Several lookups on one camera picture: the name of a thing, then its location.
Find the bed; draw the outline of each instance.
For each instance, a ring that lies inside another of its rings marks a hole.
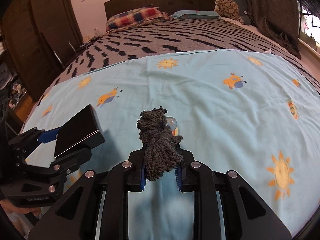
[[[172,13],[212,2],[111,0],[105,8],[109,17],[137,5]],[[163,106],[177,119],[181,147],[212,170],[237,170],[299,236],[319,206],[319,92],[303,63],[262,35],[223,19],[172,19],[95,41],[46,91],[24,131],[96,108],[106,143],[69,175],[67,189],[85,170],[110,170],[140,149],[140,112]],[[41,145],[28,163],[48,166],[53,151],[54,143]],[[131,239],[191,239],[192,220],[193,195],[178,191],[173,171],[129,195]]]

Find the yarn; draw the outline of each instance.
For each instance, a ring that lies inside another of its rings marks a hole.
[[[147,145],[144,154],[146,176],[152,181],[159,179],[165,171],[171,171],[182,160],[176,149],[182,136],[173,136],[165,113],[167,110],[162,106],[143,111],[137,123],[140,140]]]

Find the light blue pillow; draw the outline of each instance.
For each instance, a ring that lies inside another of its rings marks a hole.
[[[201,15],[201,16],[217,16],[220,19],[220,15],[215,11],[193,11],[193,10],[181,10],[175,12],[170,18],[179,19],[184,14]]]

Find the light blue blanket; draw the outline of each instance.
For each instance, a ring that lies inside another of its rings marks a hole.
[[[281,57],[214,50],[121,62],[54,86],[24,130],[61,126],[88,104],[106,143],[81,173],[127,160],[142,147],[140,112],[162,106],[178,122],[181,148],[212,170],[238,171],[293,236],[319,205],[320,98]],[[41,145],[28,162],[48,166],[53,151]],[[191,239],[192,223],[193,194],[178,191],[174,172],[129,194],[131,240]]]

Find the transparent ball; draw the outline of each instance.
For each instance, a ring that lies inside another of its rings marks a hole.
[[[177,123],[177,120],[174,119],[172,116],[168,116],[167,117],[167,125],[170,126],[171,131],[174,131],[177,128],[178,123]]]

